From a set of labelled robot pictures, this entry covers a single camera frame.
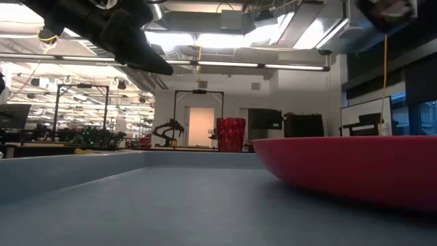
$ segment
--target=blue-gray tabletop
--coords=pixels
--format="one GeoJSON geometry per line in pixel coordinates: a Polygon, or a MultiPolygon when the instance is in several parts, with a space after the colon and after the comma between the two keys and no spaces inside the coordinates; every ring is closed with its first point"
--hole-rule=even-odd
{"type": "Polygon", "coordinates": [[[302,192],[253,154],[0,161],[0,185],[0,245],[437,245],[432,220],[302,192]]]}

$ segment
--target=red bowl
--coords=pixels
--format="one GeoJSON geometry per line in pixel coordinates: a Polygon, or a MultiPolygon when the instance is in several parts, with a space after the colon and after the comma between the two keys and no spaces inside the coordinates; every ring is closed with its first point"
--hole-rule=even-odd
{"type": "Polygon", "coordinates": [[[358,200],[437,211],[437,137],[314,137],[253,142],[287,182],[358,200]]]}

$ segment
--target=doorway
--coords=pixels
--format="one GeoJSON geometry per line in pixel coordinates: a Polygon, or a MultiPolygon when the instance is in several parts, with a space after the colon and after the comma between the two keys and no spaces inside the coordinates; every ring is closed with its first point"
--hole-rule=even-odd
{"type": "Polygon", "coordinates": [[[188,145],[212,147],[209,138],[214,130],[214,109],[190,107],[188,123],[188,145]]]}

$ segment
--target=red cylinder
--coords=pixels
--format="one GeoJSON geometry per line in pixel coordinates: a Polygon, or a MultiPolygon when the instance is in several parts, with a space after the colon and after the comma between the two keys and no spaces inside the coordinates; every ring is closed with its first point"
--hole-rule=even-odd
{"type": "Polygon", "coordinates": [[[246,120],[242,118],[218,118],[218,151],[240,153],[243,148],[246,120]]]}

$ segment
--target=gray table surface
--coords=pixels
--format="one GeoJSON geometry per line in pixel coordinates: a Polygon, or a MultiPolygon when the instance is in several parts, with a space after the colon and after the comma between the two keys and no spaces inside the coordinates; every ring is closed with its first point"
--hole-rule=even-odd
{"type": "Polygon", "coordinates": [[[437,245],[434,223],[295,190],[266,170],[152,167],[0,208],[0,245],[437,245]]]}

